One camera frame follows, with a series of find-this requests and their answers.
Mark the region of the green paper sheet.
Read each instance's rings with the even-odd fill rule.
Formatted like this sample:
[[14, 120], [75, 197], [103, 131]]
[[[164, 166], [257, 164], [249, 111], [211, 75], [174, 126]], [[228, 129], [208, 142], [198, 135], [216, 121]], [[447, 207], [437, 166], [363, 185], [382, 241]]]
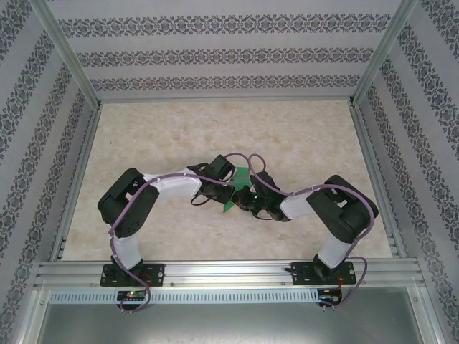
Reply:
[[[230, 179], [236, 176], [235, 181], [231, 181]], [[235, 184], [238, 183], [238, 188], [234, 192], [236, 193], [237, 191], [240, 191], [244, 186], [249, 186], [250, 185], [250, 174], [249, 174], [249, 168], [248, 167], [236, 167], [235, 172], [232, 174], [231, 178], [229, 179], [230, 182], [234, 182]], [[223, 212], [227, 212], [231, 209], [231, 207], [224, 207], [223, 206]]]

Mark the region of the grey metal sheet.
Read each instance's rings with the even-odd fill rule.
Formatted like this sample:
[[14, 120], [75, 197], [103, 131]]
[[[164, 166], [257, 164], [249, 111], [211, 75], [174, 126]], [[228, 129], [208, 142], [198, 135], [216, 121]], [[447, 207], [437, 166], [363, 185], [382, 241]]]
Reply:
[[406, 310], [311, 304], [50, 305], [38, 344], [423, 344]]

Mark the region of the aluminium back rail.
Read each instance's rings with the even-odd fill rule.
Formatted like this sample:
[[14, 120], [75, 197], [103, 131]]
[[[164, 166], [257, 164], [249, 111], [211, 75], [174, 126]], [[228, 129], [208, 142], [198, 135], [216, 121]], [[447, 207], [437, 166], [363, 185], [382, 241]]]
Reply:
[[297, 101], [338, 101], [351, 103], [351, 97], [338, 95], [326, 96], [254, 96], [254, 97], [154, 97], [154, 98], [119, 98], [101, 100], [101, 105], [134, 103], [170, 103], [170, 102], [297, 102]]

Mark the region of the aluminium mounting rail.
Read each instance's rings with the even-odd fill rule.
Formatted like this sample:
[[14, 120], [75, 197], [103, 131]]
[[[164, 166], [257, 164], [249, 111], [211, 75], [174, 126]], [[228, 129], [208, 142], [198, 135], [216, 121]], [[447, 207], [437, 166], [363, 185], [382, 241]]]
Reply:
[[[163, 288], [260, 289], [291, 287], [291, 260], [165, 261]], [[362, 287], [424, 287], [425, 277], [413, 258], [353, 259]], [[104, 261], [57, 261], [39, 264], [33, 287], [48, 290], [99, 289]]]

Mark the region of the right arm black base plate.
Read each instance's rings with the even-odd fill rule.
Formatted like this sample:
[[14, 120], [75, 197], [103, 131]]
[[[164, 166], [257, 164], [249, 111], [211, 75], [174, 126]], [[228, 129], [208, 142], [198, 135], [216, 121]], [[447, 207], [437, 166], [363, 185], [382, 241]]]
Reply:
[[321, 262], [292, 262], [285, 268], [294, 285], [355, 285], [356, 275], [351, 262], [342, 262], [334, 269]]

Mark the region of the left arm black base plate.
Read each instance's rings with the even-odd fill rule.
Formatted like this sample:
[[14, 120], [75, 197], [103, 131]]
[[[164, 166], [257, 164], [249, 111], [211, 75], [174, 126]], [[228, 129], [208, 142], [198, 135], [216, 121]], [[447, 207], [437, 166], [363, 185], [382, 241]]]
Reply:
[[[164, 264], [138, 263], [130, 272], [145, 282], [149, 287], [161, 287], [164, 278]], [[136, 281], [116, 263], [103, 266], [100, 285], [102, 287], [140, 287], [141, 283]]]

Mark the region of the aluminium side rail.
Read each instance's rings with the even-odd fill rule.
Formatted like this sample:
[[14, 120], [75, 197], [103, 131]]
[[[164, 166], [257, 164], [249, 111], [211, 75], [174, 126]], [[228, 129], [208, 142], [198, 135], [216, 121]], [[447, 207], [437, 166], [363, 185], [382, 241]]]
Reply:
[[66, 238], [70, 231], [72, 218], [75, 213], [78, 196], [82, 187], [85, 171], [90, 157], [90, 152], [95, 139], [95, 134], [100, 121], [100, 115], [103, 109], [103, 105], [100, 103], [91, 115], [91, 118], [87, 124], [87, 128], [84, 135], [84, 140], [78, 155], [77, 164], [75, 165], [75, 171], [73, 178], [70, 183], [68, 190], [67, 200], [65, 207], [62, 211], [62, 216], [59, 221], [57, 233], [52, 243], [52, 250], [49, 252], [49, 262], [56, 262], [60, 259], [60, 252], [62, 251], [61, 246], [65, 244]]
[[348, 101], [348, 104], [392, 256], [408, 258], [363, 118], [359, 109], [352, 102]]

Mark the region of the aluminium frame post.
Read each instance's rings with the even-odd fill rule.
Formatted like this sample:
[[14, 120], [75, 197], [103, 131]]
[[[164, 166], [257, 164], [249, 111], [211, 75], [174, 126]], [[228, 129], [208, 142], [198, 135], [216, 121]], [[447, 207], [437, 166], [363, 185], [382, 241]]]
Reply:
[[76, 83], [81, 89], [86, 100], [90, 103], [92, 109], [100, 107], [100, 99], [91, 85], [90, 79], [85, 73], [76, 53], [71, 47], [65, 33], [62, 30], [58, 20], [52, 13], [47, 0], [28, 0], [34, 12], [41, 21], [43, 27], [47, 31], [53, 44], [60, 53], [63, 62], [67, 65]]
[[376, 73], [381, 67], [386, 56], [389, 54], [392, 45], [396, 41], [397, 35], [401, 32], [402, 27], [408, 20], [417, 2], [418, 0], [401, 0], [399, 3], [394, 16], [388, 23], [386, 31], [379, 41], [377, 48], [374, 50], [363, 75], [357, 83], [355, 91], [349, 98], [349, 102], [352, 107], [355, 108], [362, 101], [373, 79], [375, 78]]

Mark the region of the aluminium frame strut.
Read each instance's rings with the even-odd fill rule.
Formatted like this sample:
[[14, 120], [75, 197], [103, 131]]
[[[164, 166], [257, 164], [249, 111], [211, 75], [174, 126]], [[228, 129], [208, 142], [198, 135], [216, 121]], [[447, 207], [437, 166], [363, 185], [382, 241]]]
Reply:
[[51, 292], [33, 290], [15, 344], [37, 344]]
[[407, 287], [423, 344], [446, 344], [426, 287]]

